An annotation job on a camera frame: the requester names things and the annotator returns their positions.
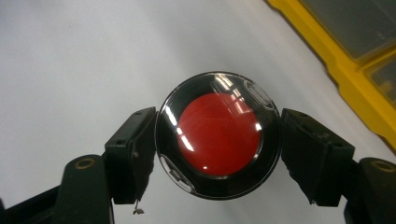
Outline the round red and black case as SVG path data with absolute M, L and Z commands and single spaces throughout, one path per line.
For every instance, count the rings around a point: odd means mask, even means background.
M 252 80 L 208 72 L 178 85 L 156 118 L 155 146 L 163 169 L 183 190 L 231 200 L 258 188 L 280 154 L 280 116 Z

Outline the white table mat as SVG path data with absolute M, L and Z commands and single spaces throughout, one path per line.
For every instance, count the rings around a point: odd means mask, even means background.
M 58 185 L 132 113 L 208 71 L 252 79 L 357 159 L 396 162 L 264 0 L 0 0 L 0 199 L 12 206 Z

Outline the set of clear plastic drawers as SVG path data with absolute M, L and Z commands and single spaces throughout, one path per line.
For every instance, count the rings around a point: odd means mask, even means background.
M 396 108 L 396 0 L 299 0 L 354 69 Z

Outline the yellow storage organizer cabinet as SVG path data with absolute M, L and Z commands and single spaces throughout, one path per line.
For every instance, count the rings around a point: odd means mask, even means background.
M 299 0 L 265 0 L 318 55 L 340 95 L 364 124 L 396 153 L 396 108 L 369 81 L 350 76 L 354 63 Z

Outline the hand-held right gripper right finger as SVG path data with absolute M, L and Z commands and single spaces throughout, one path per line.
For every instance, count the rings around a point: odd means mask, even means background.
M 284 108 L 281 159 L 310 203 L 339 204 L 355 148 L 303 112 Z

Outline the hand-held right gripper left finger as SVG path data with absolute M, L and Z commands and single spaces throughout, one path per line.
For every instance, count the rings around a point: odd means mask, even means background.
M 142 200 L 154 167 L 156 116 L 154 106 L 134 112 L 105 143 L 107 178 L 115 204 Z

